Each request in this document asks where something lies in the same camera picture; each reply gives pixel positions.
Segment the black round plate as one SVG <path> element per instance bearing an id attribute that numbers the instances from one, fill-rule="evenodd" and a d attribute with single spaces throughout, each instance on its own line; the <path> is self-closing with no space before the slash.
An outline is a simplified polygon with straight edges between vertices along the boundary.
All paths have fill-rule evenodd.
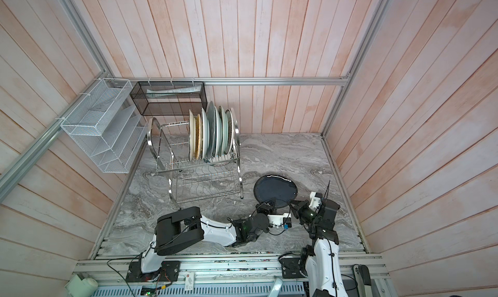
<path id="1" fill-rule="evenodd" d="M 286 207 L 298 196 L 297 185 L 281 175 L 260 177 L 254 185 L 253 192 L 258 202 L 272 202 L 277 209 Z"/>

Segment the stainless steel dish rack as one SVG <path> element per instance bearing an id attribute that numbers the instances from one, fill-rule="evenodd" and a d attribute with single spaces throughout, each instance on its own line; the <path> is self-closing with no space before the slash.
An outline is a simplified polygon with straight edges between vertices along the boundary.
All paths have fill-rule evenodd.
<path id="1" fill-rule="evenodd" d="M 189 159 L 189 120 L 161 124 L 151 118 L 148 126 L 147 143 L 156 161 L 155 173 L 166 178 L 167 194 L 177 208 L 184 203 L 228 195 L 244 197 L 240 139 L 238 152 L 228 153 L 233 161 L 214 167 L 210 165 L 211 157 Z"/>

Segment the light blue flower plate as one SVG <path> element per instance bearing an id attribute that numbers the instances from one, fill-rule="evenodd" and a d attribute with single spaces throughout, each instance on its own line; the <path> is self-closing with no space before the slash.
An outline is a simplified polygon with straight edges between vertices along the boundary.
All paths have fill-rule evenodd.
<path id="1" fill-rule="evenodd" d="M 228 154 L 232 148 L 233 148 L 233 143 L 234 143 L 234 138 L 235 138 L 235 127 L 234 127 L 234 116 L 232 113 L 232 109 L 228 109 L 226 112 L 226 117 L 227 117 L 227 123 L 228 123 L 228 141 L 227 141 L 227 147 L 226 147 L 226 154 Z"/>

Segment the white green clover plate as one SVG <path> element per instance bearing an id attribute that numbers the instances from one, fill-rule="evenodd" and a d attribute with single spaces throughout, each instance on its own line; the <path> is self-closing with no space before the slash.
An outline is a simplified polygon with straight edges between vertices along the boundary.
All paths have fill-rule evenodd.
<path id="1" fill-rule="evenodd" d="M 223 106 L 219 107 L 220 119 L 222 121 L 222 152 L 228 154 L 229 152 L 229 123 L 226 110 Z"/>

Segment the large teal plate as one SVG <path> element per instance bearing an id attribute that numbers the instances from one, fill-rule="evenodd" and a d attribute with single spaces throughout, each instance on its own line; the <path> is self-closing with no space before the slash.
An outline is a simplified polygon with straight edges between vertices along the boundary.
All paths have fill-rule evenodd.
<path id="1" fill-rule="evenodd" d="M 214 102 L 210 101 L 207 107 L 207 119 L 210 124 L 210 157 L 215 158 L 220 155 L 222 144 L 222 123 L 218 108 Z"/>

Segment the orange sunburst plate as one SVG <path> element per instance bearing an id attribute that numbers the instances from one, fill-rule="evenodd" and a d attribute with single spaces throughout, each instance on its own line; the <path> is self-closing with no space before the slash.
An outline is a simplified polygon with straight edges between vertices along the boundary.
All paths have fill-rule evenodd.
<path id="1" fill-rule="evenodd" d="M 233 116 L 234 116 L 234 127 L 235 127 L 235 138 L 234 138 L 234 143 L 233 143 L 233 148 L 232 148 L 232 151 L 234 153 L 237 153 L 238 152 L 238 144 L 239 144 L 239 128 L 238 128 L 238 122 L 236 120 L 236 115 L 235 115 L 235 110 L 233 108 L 230 108 L 232 109 L 232 113 L 233 113 Z"/>
<path id="2" fill-rule="evenodd" d="M 202 155 L 207 160 L 210 157 L 210 123 L 206 111 L 202 109 Z"/>

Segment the yellow woven coaster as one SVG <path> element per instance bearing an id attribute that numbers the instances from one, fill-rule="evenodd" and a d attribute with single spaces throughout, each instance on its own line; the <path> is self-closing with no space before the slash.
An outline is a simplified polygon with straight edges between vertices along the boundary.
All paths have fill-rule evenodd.
<path id="1" fill-rule="evenodd" d="M 201 115 L 196 116 L 196 150 L 195 158 L 197 160 L 201 159 L 202 156 L 202 119 Z"/>

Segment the cream floral plate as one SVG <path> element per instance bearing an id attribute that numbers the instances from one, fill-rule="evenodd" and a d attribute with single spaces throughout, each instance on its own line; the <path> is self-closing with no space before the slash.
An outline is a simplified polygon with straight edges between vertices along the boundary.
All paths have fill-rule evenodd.
<path id="1" fill-rule="evenodd" d="M 189 111 L 189 159 L 195 159 L 195 150 L 196 150 L 196 120 L 192 113 Z"/>

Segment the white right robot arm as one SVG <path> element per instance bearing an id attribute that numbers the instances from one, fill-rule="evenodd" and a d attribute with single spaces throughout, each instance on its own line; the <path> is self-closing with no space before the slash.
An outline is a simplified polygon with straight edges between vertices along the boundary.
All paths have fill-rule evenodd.
<path id="1" fill-rule="evenodd" d="M 307 230 L 311 246 L 302 249 L 300 270 L 311 296 L 347 296 L 339 263 L 339 239 L 334 231 L 340 205 L 325 198 L 291 202 L 293 215 Z"/>

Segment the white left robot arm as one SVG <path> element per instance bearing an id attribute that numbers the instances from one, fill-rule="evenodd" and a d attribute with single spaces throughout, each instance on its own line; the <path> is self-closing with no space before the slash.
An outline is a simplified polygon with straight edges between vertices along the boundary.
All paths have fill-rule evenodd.
<path id="1" fill-rule="evenodd" d="M 255 242 L 271 228 L 292 227 L 290 213 L 275 214 L 274 199 L 258 204 L 253 213 L 237 220 L 221 223 L 203 216 L 200 208 L 193 206 L 157 220 L 149 249 L 139 259 L 143 274 L 158 272 L 163 258 L 176 254 L 201 241 L 216 243 L 225 247 L 241 246 Z"/>

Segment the green rim lettered plate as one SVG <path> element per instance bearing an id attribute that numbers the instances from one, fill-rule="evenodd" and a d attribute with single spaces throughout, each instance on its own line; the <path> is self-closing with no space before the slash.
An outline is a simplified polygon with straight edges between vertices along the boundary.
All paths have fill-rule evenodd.
<path id="1" fill-rule="evenodd" d="M 213 157 L 210 161 L 210 165 L 214 167 L 221 167 L 229 164 L 233 161 L 233 157 L 230 154 L 223 154 L 217 157 Z"/>

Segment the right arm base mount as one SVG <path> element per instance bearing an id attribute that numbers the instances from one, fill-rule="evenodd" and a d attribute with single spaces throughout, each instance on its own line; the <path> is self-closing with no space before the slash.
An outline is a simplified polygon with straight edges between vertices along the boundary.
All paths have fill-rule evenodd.
<path id="1" fill-rule="evenodd" d="M 284 279 L 307 278 L 305 263 L 300 258 L 283 257 L 279 262 Z"/>

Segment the aluminium front rail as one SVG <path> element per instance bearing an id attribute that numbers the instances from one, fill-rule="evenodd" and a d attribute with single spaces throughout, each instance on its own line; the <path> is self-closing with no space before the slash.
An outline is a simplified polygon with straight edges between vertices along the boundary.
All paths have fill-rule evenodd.
<path id="1" fill-rule="evenodd" d="M 165 263 L 178 261 L 176 284 L 184 285 L 185 276 L 192 272 L 195 284 L 238 284 L 272 282 L 282 275 L 277 254 L 208 254 L 167 256 Z M 341 273 L 349 280 L 354 265 L 369 268 L 373 291 L 379 296 L 397 296 L 398 293 L 387 271 L 385 261 L 379 254 L 364 252 L 341 252 Z M 128 274 L 130 260 L 111 260 L 101 257 L 96 260 L 79 261 L 73 272 L 97 280 L 100 286 L 123 285 Z"/>

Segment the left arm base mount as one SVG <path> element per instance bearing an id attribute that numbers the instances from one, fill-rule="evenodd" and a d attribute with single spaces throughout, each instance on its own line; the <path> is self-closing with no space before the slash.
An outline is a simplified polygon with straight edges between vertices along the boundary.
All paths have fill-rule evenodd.
<path id="1" fill-rule="evenodd" d="M 180 261 L 163 261 L 162 266 L 154 272 L 144 273 L 141 271 L 141 264 L 134 261 L 129 265 L 125 280 L 130 283 L 178 280 L 180 272 Z"/>

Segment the black mesh wall basket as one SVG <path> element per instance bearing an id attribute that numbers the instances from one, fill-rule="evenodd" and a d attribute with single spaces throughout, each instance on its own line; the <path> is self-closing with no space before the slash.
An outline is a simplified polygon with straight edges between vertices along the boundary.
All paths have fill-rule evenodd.
<path id="1" fill-rule="evenodd" d="M 187 116 L 208 107 L 204 83 L 198 81 L 139 81 L 130 96 L 143 116 Z"/>

